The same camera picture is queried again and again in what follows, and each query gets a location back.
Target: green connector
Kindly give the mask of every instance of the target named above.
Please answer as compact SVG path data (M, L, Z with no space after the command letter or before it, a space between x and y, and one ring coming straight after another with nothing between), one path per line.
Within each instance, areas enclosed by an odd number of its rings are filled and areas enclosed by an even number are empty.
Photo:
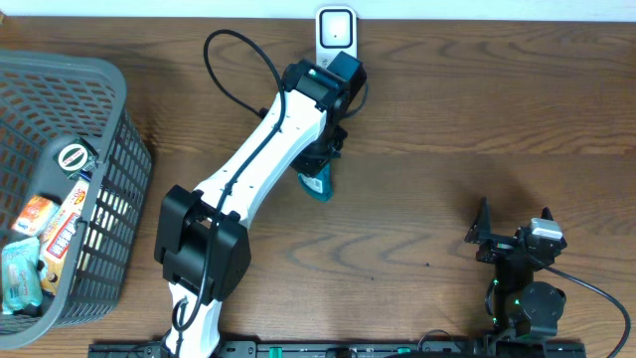
M279 348L279 347L269 348L269 358L282 358L282 348Z

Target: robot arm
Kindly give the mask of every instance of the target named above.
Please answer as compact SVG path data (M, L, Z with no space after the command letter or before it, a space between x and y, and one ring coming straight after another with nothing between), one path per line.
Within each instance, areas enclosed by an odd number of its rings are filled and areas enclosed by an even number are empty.
M183 317L193 311L197 294L202 305L192 325L181 334L172 327L165 337L168 356L209 357L219 344L222 302L239 284L251 259L247 230L274 183L292 166L313 176L342 147L338 122L366 81L362 64L341 53L325 70L308 61L291 65L283 75L285 118L269 142L235 182L221 212L215 206L226 184L255 148L269 135L281 111L280 93L256 131L237 153L194 192L175 186L164 198L159 218L155 260L169 281L173 308ZM216 228L202 221L216 217ZM211 245L209 287L201 288L207 245Z

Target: gray plastic basket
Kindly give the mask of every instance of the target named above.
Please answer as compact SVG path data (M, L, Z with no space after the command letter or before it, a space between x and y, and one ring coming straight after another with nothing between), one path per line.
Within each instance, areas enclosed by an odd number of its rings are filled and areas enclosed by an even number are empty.
M58 294L30 314L0 314L0 349L117 304L151 171L125 100L124 78L107 62L0 51L0 248L19 240L10 228L32 195L71 191L56 152L81 136L98 153Z

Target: blue snack package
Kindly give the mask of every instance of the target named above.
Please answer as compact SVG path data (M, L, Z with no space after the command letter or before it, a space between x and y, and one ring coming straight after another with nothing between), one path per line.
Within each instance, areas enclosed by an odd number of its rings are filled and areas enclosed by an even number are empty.
M2 313L12 314L29 304L42 304L37 273L40 240L29 238L2 250Z

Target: wooden table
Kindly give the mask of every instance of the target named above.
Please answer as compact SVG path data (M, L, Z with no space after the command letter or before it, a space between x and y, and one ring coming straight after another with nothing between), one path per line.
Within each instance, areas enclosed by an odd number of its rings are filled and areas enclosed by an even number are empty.
M282 72L314 58L314 23L292 20L7 18L0 46L103 58L157 165L118 308L2 357L85 356L94 341L144 341L170 325L152 251L161 199L214 173L258 124L206 73L203 41L238 30ZM489 328L493 267L463 238L488 196L497 232L550 206L569 243L556 268L636 313L636 27L629 24L365 21L371 86L344 123L336 194L319 203L288 170L250 231L252 263L224 304L223 332L263 340L413 340ZM255 107L275 85L257 55L219 38L221 81ZM605 356L623 318L599 295L540 272L568 296L559 338ZM621 357L636 354L632 339Z

